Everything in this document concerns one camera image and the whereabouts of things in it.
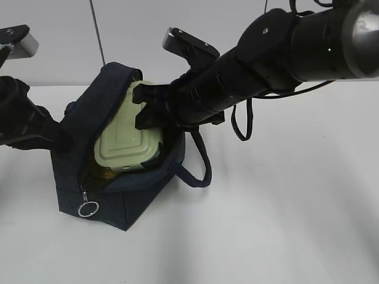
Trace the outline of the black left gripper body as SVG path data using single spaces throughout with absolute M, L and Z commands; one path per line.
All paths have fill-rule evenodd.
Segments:
M 38 106 L 25 114 L 1 115 L 1 145 L 17 150 L 65 153 L 73 146 L 73 138 L 47 109 Z

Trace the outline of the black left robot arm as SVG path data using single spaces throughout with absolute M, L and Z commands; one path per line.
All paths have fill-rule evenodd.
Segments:
M 1 77 L 1 145 L 18 150 L 67 152 L 73 138 L 45 107 L 29 99 L 29 90 L 19 79 Z

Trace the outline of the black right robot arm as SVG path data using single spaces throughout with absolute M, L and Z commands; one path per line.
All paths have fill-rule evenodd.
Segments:
M 333 1 L 330 9 L 272 9 L 257 18 L 225 54 L 179 28 L 163 48 L 190 69 L 168 85 L 139 85 L 135 125 L 192 128 L 220 124 L 226 109 L 269 94 L 289 95 L 304 82 L 378 76 L 378 2 Z

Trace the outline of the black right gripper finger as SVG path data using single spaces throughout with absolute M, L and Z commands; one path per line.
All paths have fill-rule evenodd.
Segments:
M 160 112 L 150 108 L 144 107 L 137 115 L 135 120 L 135 127 L 139 130 L 151 128 L 167 128 L 169 121 Z
M 166 101 L 169 91 L 169 85 L 139 84 L 133 89 L 133 103 L 161 104 Z

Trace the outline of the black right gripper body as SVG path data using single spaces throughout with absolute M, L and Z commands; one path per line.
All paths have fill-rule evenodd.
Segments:
M 225 122 L 224 98 L 218 75 L 182 75 L 169 84 L 169 111 L 182 127 Z

